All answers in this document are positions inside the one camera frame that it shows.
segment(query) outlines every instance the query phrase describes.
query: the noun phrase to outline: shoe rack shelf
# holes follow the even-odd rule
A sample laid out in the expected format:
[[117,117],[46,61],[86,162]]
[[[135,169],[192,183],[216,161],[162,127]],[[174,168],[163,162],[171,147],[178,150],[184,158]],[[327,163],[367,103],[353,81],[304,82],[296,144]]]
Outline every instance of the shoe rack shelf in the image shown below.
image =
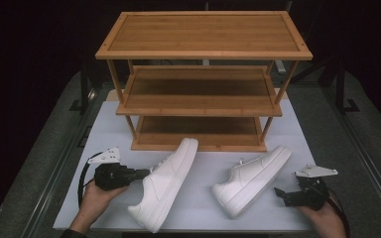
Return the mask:
[[[133,150],[266,151],[299,60],[312,54],[285,11],[123,12],[96,54],[107,60]],[[128,60],[120,87],[114,60]],[[266,65],[134,65],[133,60],[264,60]],[[291,60],[278,93],[274,60]],[[130,116],[139,116],[135,126]],[[262,128],[260,117],[268,120]]]

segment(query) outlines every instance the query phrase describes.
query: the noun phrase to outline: white tabletop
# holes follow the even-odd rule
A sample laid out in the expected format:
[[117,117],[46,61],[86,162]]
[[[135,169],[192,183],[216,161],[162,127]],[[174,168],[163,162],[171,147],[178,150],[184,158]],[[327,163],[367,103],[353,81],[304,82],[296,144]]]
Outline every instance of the white tabletop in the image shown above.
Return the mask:
[[[149,169],[172,152],[131,151],[132,135],[126,119],[116,116],[117,101],[103,102],[94,122],[79,165],[55,221],[55,229],[67,229],[78,211],[77,185],[88,158],[112,147],[120,150],[121,164],[135,170]],[[159,232],[286,232],[311,230],[309,222],[294,207],[286,207],[282,198],[276,196],[274,187],[284,191],[299,191],[295,171],[306,164],[315,164],[305,136],[299,125],[289,99],[281,101],[283,117],[274,118],[266,136],[268,151],[277,146],[292,150],[287,163],[275,180],[267,187],[243,214],[231,219],[212,194],[216,183],[229,179],[229,170],[240,158],[250,161],[262,153],[197,152],[165,223]],[[85,181],[94,175],[97,165],[88,169]],[[138,204],[143,196],[140,180],[133,181],[129,189],[116,197],[107,210],[92,225],[94,229],[120,231],[145,231],[128,213],[129,205]]]

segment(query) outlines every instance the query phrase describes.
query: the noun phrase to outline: hand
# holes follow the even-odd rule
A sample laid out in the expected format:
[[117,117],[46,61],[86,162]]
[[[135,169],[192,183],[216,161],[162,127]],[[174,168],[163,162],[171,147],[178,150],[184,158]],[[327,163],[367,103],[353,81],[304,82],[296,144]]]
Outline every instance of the hand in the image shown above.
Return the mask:
[[106,210],[110,201],[126,189],[128,186],[105,191],[95,185],[94,180],[91,181],[86,186],[79,212],[69,229],[86,234],[91,224]]
[[346,238],[342,220],[328,202],[318,211],[306,206],[298,206],[298,210],[311,220],[321,238]]

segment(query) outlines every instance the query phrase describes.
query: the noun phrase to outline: sleeve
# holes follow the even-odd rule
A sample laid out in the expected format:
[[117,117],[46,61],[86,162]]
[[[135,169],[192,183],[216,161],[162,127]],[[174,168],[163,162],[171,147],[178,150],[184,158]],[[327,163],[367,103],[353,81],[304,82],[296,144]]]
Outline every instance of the sleeve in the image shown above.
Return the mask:
[[61,238],[86,238],[86,235],[67,229],[63,232]]

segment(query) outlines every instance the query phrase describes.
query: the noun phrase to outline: white sneaker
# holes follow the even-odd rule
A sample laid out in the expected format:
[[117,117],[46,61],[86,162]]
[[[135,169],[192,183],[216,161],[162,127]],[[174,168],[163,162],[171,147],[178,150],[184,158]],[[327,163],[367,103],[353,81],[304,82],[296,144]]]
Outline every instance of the white sneaker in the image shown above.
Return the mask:
[[144,197],[128,211],[149,231],[158,232],[165,221],[191,168],[197,145],[196,139],[184,138],[178,149],[143,179]]
[[216,184],[212,191],[219,203],[232,218],[242,213],[277,175],[292,152],[285,147],[277,147],[248,163],[240,162],[230,170],[230,180]]

